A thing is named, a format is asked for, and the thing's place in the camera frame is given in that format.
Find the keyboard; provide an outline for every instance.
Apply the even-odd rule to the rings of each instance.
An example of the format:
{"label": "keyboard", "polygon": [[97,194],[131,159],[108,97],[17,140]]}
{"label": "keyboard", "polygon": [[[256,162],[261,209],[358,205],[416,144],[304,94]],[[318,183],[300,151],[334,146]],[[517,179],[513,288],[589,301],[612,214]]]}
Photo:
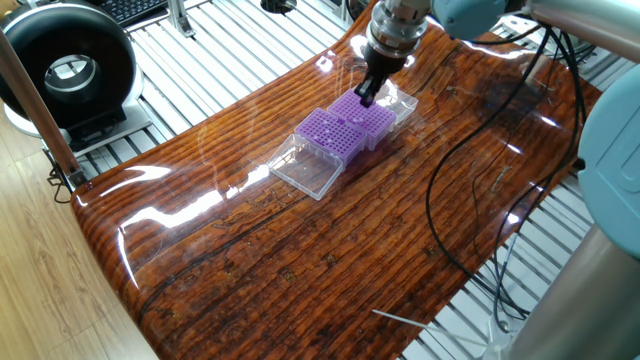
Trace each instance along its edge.
{"label": "keyboard", "polygon": [[118,25],[126,27],[158,13],[166,13],[167,0],[106,0],[99,5]]}

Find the white wire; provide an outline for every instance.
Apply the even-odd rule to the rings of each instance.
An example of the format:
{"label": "white wire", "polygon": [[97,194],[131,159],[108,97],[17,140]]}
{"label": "white wire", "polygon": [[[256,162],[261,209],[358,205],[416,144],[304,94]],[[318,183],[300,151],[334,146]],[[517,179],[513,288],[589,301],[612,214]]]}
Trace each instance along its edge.
{"label": "white wire", "polygon": [[427,331],[433,331],[433,332],[437,332],[437,333],[442,333],[442,334],[445,334],[445,335],[450,336],[452,338],[463,340],[463,341],[466,341],[466,342],[471,343],[471,344],[475,344],[475,345],[479,345],[479,346],[483,346],[483,347],[487,346],[487,344],[485,344],[485,343],[481,343],[479,341],[476,341],[476,340],[473,340],[473,339],[469,339],[469,338],[466,338],[464,336],[452,334],[452,333],[450,333],[448,331],[445,331],[445,330],[432,328],[432,327],[429,327],[429,326],[427,326],[425,324],[421,324],[421,323],[416,322],[416,321],[405,319],[405,318],[400,317],[400,316],[391,315],[389,313],[386,313],[386,312],[383,312],[383,311],[380,311],[380,310],[376,310],[376,309],[373,309],[372,311],[374,313],[378,314],[378,315],[382,315],[382,316],[386,316],[386,317],[394,319],[394,320],[402,321],[403,323],[407,323],[407,324],[410,324],[410,325],[413,325],[413,326],[418,326],[418,327],[421,327],[421,328],[423,328],[423,329],[425,329]]}

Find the glossy wood surface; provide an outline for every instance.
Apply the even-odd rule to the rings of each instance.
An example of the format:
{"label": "glossy wood surface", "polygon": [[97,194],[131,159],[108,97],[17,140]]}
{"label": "glossy wood surface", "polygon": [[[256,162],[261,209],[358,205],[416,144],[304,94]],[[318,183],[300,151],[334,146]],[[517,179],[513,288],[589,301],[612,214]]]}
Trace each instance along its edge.
{"label": "glossy wood surface", "polygon": [[[367,14],[326,53],[74,194],[98,263],[161,358],[389,359],[420,329],[371,310],[426,323],[466,281],[428,229],[427,183],[507,97],[532,52],[472,48],[430,26],[415,61],[391,79],[419,100],[416,112],[321,201],[265,165],[307,114],[362,79]],[[585,85],[589,107],[598,95]],[[466,266],[483,263],[506,210],[556,166],[573,116],[570,74],[545,59],[443,167],[432,213]]]}

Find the purple pipette tip rack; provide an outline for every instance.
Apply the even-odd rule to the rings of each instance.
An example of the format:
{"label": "purple pipette tip rack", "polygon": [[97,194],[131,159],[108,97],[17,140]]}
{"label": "purple pipette tip rack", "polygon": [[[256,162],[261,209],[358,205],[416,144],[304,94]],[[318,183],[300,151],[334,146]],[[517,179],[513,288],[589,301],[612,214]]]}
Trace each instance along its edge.
{"label": "purple pipette tip rack", "polygon": [[295,133],[336,155],[348,164],[364,149],[364,130],[329,114],[315,109],[295,130]]}
{"label": "purple pipette tip rack", "polygon": [[329,106],[328,110],[338,118],[363,129],[367,133],[366,145],[369,150],[373,150],[392,130],[396,114],[376,103],[366,108],[360,105],[360,100],[353,90],[349,90]]}

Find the black cable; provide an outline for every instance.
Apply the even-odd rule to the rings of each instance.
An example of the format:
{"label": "black cable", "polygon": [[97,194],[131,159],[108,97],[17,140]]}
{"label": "black cable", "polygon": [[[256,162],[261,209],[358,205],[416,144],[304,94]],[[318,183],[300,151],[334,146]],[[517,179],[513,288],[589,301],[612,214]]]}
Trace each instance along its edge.
{"label": "black cable", "polygon": [[541,25],[536,25],[535,27],[533,27],[531,30],[524,32],[518,36],[514,36],[512,38],[508,38],[505,40],[498,40],[498,41],[476,41],[476,40],[469,40],[470,43],[474,44],[474,45],[505,45],[505,44],[511,44],[514,43],[518,40],[522,40],[524,38],[526,38],[527,36],[533,34],[534,32],[540,30],[540,28],[542,28]]}
{"label": "black cable", "polygon": [[[525,70],[524,75],[522,76],[522,78],[520,79],[520,81],[518,82],[516,87],[513,89],[513,91],[509,95],[509,97],[493,113],[493,115],[491,117],[489,117],[487,120],[485,120],[484,123],[482,123],[477,129],[475,129],[473,132],[471,132],[469,135],[467,135],[464,139],[462,139],[456,145],[454,145],[442,157],[442,159],[440,160],[438,165],[435,167],[433,175],[431,176],[431,179],[429,180],[429,184],[427,186],[427,193],[426,193],[426,200],[425,200],[426,215],[427,215],[427,220],[429,222],[429,228],[431,229],[431,233],[433,234],[434,240],[436,241],[436,243],[438,244],[438,246],[440,247],[442,252],[445,254],[445,256],[454,265],[456,265],[458,268],[460,268],[467,276],[469,276],[473,281],[475,281],[480,287],[482,287],[483,289],[487,290],[489,293],[491,293],[492,295],[495,295],[495,296],[499,296],[499,294],[493,288],[491,288],[491,286],[487,285],[484,281],[480,280],[473,272],[471,272],[471,270],[467,269],[462,263],[460,263],[460,261],[458,261],[458,259],[456,259],[455,256],[453,256],[453,254],[451,254],[449,252],[449,250],[447,250],[447,248],[444,246],[444,243],[442,243],[442,241],[438,237],[438,232],[435,229],[433,218],[431,216],[431,206],[429,204],[430,199],[431,199],[431,192],[433,190],[433,184],[435,183],[435,179],[436,179],[438,173],[442,169],[442,166],[445,164],[447,159],[451,156],[451,154],[453,154],[456,150],[458,150],[465,143],[467,143],[473,137],[478,135],[482,130],[484,130],[487,126],[489,126],[489,124],[491,124],[498,117],[498,115],[500,115],[509,106],[509,104],[511,104],[511,101],[515,98],[515,96],[520,91],[522,86],[524,86],[524,84],[525,84],[527,78],[529,77],[529,75],[531,75],[531,72],[533,71],[536,63],[538,62],[538,60],[542,56],[542,54],[544,52],[544,47],[546,46],[548,41],[549,41],[549,31],[547,31],[547,33],[545,34],[545,36],[544,36],[544,38],[542,40],[542,45],[538,48],[538,51],[536,52],[536,54],[532,58],[531,62],[529,63],[529,66]],[[517,306],[513,301],[509,301],[508,299],[506,299],[505,303],[507,303],[509,306],[513,307],[514,309],[516,309],[518,312],[528,313],[526,310],[524,310],[524,309],[520,308],[519,306]]]}
{"label": "black cable", "polygon": [[56,188],[56,194],[53,195],[53,201],[57,202],[58,204],[68,204],[69,202],[71,202],[70,200],[59,200],[58,199],[58,195],[60,194],[60,188],[64,185],[64,181],[62,180],[62,176],[63,175],[58,171],[58,169],[56,167],[54,167],[49,172],[49,177],[47,178],[47,181],[49,182],[49,185],[51,185],[52,187],[57,187]]}
{"label": "black cable", "polygon": [[589,47],[589,49],[587,51],[584,52],[584,55],[582,55],[578,60],[576,60],[576,62],[578,64],[582,63],[584,60],[586,60],[589,56],[591,56],[591,54],[593,54],[593,52],[596,50],[596,46],[595,45],[591,45]]}
{"label": "black cable", "polygon": [[[573,51],[573,46],[572,46],[572,44],[570,42],[569,36],[564,32],[561,33],[561,35],[563,36],[563,38],[567,42],[567,46],[569,47],[569,51],[568,52],[565,49],[565,47],[562,45],[562,42],[561,42],[560,38],[555,33],[553,33],[553,32],[551,33],[551,36],[553,37],[554,41],[556,42],[556,45],[557,45],[558,49],[560,49],[560,51],[562,52],[563,56],[567,59],[567,63],[569,65],[569,70],[571,72],[571,75],[572,75],[573,81],[574,81],[574,90],[575,90],[575,96],[576,96],[576,113],[575,113],[574,128],[573,128],[573,131],[572,131],[571,142],[569,144],[569,148],[565,152],[564,156],[562,157],[562,159],[560,160],[560,162],[558,163],[556,168],[549,175],[547,175],[545,178],[543,178],[541,181],[539,181],[534,186],[529,188],[529,190],[527,190],[520,198],[518,198],[518,200],[516,200],[516,202],[509,209],[508,213],[511,213],[514,210],[514,208],[516,206],[518,206],[521,201],[524,200],[524,198],[529,196],[529,194],[534,189],[538,189],[540,187],[540,185],[542,183],[544,183],[544,184],[542,184],[543,186],[541,188],[540,193],[536,196],[536,198],[534,199],[534,201],[531,204],[531,206],[529,207],[529,209],[527,209],[524,217],[522,218],[523,219],[522,222],[520,223],[520,225],[518,226],[518,229],[516,230],[516,233],[520,232],[520,230],[522,229],[522,226],[524,225],[524,221],[529,217],[529,215],[531,215],[531,212],[535,209],[535,207],[537,206],[538,202],[540,202],[540,200],[542,199],[542,196],[544,195],[545,191],[548,189],[548,187],[549,187],[551,181],[553,180],[553,178],[560,172],[560,170],[563,167],[568,165],[569,161],[571,160],[571,154],[573,153],[573,149],[576,146],[576,141],[577,141],[577,138],[578,138],[578,132],[579,132],[579,129],[580,129],[580,126],[581,126],[581,124],[580,124],[580,116],[582,115],[583,119],[586,120],[586,106],[584,104],[582,88],[580,86],[580,76],[579,76],[579,70],[578,70],[577,62],[576,62],[576,59],[575,59],[575,52]],[[494,256],[495,257],[497,257],[498,244],[500,242],[500,234],[502,233],[502,230],[504,229],[504,225],[505,225],[506,219],[507,219],[507,217],[505,217],[505,219],[503,219],[502,223],[500,224],[500,228],[499,228],[498,234],[496,236],[496,242],[494,244]],[[502,280],[504,278],[504,274],[506,273],[507,262],[508,262],[508,257],[505,259],[505,261],[504,261],[504,263],[502,265],[502,270],[499,272],[498,285],[496,286],[496,296],[494,297],[494,302],[493,302],[493,311],[494,311],[493,315],[494,315],[494,318],[496,320],[496,323],[497,323],[498,327],[503,332],[507,332],[507,330],[502,327],[502,325],[500,323],[500,320],[498,318],[497,310],[498,310],[498,301],[500,299],[500,291],[501,291],[501,288],[502,288]]]}
{"label": "black cable", "polygon": [[[558,57],[558,51],[559,51],[559,48],[556,48],[556,52],[555,52],[555,53],[554,53],[554,55],[553,55],[553,59],[551,60],[551,64],[554,64],[554,63],[556,62],[557,57]],[[554,73],[554,72],[553,72],[553,68],[549,69],[549,74],[547,75],[547,80],[545,81],[545,84],[543,84],[543,86],[544,86],[544,90],[543,90],[543,92],[540,94],[540,96],[538,97],[538,101],[537,101],[538,103],[539,103],[539,102],[541,102],[541,101],[544,99],[545,95],[548,93],[548,91],[549,91],[549,86],[550,86],[550,84],[551,84],[551,78],[552,78],[552,76],[553,76],[553,73]],[[524,119],[524,118],[526,118],[527,116],[529,116],[529,114],[531,113],[531,111],[532,111],[534,108],[535,108],[535,107],[530,108],[530,109],[529,109],[529,110],[524,114],[524,116],[523,116],[522,118]],[[477,181],[477,180],[478,180],[478,179],[479,179],[479,178],[480,178],[480,177],[481,177],[481,176],[482,176],[482,175],[483,175],[483,174],[484,174],[484,173],[485,173],[489,168],[491,168],[491,166],[493,165],[493,163],[494,163],[495,161],[497,161],[497,159],[498,159],[498,158],[502,155],[502,153],[507,149],[507,147],[508,147],[509,143],[511,142],[511,138],[513,137],[513,135],[514,135],[515,131],[517,130],[517,128],[518,128],[518,125],[516,125],[515,127],[513,127],[513,129],[511,129],[511,130],[509,131],[509,136],[508,136],[507,140],[505,141],[505,144],[504,144],[504,146],[502,147],[502,149],[500,150],[500,152],[499,152],[499,153],[498,153],[498,154],[493,158],[493,160],[491,161],[491,163],[489,163],[489,165],[487,165],[487,166],[486,166],[486,167],[485,167],[485,168],[484,168],[480,173],[478,173],[478,174],[473,178],[473,180],[471,181],[471,194],[472,194],[472,198],[473,198],[473,206],[474,206],[475,213],[476,213],[475,232],[474,232],[474,236],[473,236],[473,247],[474,247],[474,249],[475,249],[476,255],[478,255],[478,257],[479,257],[479,258],[482,258],[482,256],[480,255],[480,251],[478,250],[478,245],[477,245],[477,243],[476,243],[476,239],[477,239],[477,237],[478,237],[478,230],[479,230],[479,229],[478,229],[478,227],[479,227],[479,225],[478,225],[478,221],[479,221],[480,214],[479,214],[479,209],[478,209],[478,199],[477,199],[476,191],[475,191],[475,182],[476,182],[476,181]],[[491,258],[489,258],[489,260],[494,264],[494,268],[496,268],[496,269],[497,269],[497,267],[498,267],[498,259],[497,259],[497,257],[496,257],[496,254],[495,254],[495,253],[494,253],[494,255],[493,255]],[[491,269],[490,269],[490,268],[489,268],[489,271],[491,272],[491,275],[492,275],[492,276],[493,276],[493,278],[495,279],[495,281],[496,281],[496,285],[498,285],[498,284],[499,284],[499,285],[502,287],[501,292],[503,292],[503,293],[505,294],[505,296],[507,297],[507,299],[512,300],[512,299],[511,299],[511,296],[510,296],[510,295],[509,295],[509,293],[507,292],[507,289],[502,285],[502,282],[501,282],[501,281],[498,281],[498,274],[499,274],[499,272],[497,272],[497,271],[496,271],[496,272],[491,271]],[[507,310],[504,308],[503,301],[502,301],[502,300],[500,300],[500,299],[498,299],[498,301],[499,301],[499,303],[500,303],[500,307],[502,308],[502,310],[503,310],[503,312],[504,312],[505,314],[507,314],[508,316],[510,316],[510,317],[512,317],[512,318],[516,318],[516,319],[519,319],[519,320],[524,320],[524,319],[525,319],[525,317],[524,317],[523,315],[520,315],[520,317],[515,317],[515,316],[513,316],[513,315],[509,314],[509,313],[507,312]]]}

